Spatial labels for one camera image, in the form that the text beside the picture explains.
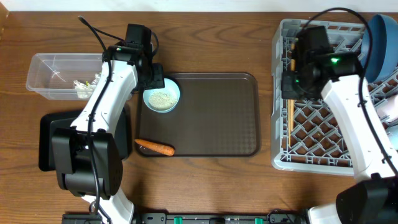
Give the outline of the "light blue rice bowl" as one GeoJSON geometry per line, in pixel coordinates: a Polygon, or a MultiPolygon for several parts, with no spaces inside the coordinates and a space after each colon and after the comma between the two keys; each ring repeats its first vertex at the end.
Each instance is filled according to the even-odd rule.
{"type": "Polygon", "coordinates": [[[145,90],[142,96],[145,105],[158,113],[172,111],[180,99],[180,88],[177,83],[168,78],[164,79],[164,83],[163,88],[145,90]]]}

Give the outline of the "dark blue plate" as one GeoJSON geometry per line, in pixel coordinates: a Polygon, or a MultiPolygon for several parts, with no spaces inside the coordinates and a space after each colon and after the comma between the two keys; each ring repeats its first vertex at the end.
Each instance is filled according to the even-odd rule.
{"type": "Polygon", "coordinates": [[[369,32],[365,30],[361,43],[364,57],[361,64],[365,65],[371,54],[365,77],[368,83],[376,83],[389,78],[397,66],[397,21],[392,17],[376,14],[369,21],[373,35],[370,41],[369,32]]]}

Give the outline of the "white paper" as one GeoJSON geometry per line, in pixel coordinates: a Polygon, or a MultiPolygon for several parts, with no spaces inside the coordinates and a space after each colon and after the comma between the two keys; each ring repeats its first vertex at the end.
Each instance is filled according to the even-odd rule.
{"type": "Polygon", "coordinates": [[[79,99],[88,99],[92,95],[93,91],[86,91],[83,84],[84,82],[80,82],[78,80],[73,81],[73,87],[76,91],[77,97],[79,99]]]}

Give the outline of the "orange carrot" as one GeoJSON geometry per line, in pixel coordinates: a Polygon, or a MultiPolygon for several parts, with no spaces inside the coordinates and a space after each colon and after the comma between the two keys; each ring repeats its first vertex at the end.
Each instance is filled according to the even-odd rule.
{"type": "Polygon", "coordinates": [[[149,149],[154,152],[158,152],[159,154],[165,155],[165,156],[173,156],[175,154],[175,149],[171,146],[166,146],[163,144],[155,143],[155,142],[150,142],[146,141],[143,139],[135,139],[135,143],[138,145],[149,149]]]}

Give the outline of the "pink cup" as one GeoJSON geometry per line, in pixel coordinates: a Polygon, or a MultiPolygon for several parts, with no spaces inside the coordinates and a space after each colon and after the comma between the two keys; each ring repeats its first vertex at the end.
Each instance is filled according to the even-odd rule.
{"type": "Polygon", "coordinates": [[[397,95],[387,98],[376,112],[380,118],[386,118],[386,122],[395,121],[397,119],[397,95]]]}

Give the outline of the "light blue cup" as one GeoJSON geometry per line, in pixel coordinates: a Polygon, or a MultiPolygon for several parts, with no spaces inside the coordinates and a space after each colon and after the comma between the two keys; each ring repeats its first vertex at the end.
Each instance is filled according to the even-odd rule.
{"type": "Polygon", "coordinates": [[[393,148],[397,151],[398,150],[398,125],[394,125],[388,127],[386,129],[387,136],[393,146],[393,148]]]}

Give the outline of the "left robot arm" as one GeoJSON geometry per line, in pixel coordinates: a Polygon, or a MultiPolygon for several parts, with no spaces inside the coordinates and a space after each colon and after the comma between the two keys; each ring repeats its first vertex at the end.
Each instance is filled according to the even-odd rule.
{"type": "Polygon", "coordinates": [[[57,128],[52,151],[58,185],[90,203],[82,223],[131,223],[134,204],[121,189],[123,164],[114,139],[134,90],[164,87],[162,66],[152,45],[111,45],[103,54],[100,78],[83,111],[69,128],[57,128]]]}

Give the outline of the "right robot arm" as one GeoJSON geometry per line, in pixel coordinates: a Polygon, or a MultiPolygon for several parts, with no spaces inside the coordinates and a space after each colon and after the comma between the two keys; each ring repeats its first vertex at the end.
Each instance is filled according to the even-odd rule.
{"type": "Polygon", "coordinates": [[[397,223],[397,151],[371,101],[356,54],[300,60],[282,74],[282,97],[321,98],[331,109],[353,163],[355,185],[333,203],[308,209],[308,223],[397,223]]]}

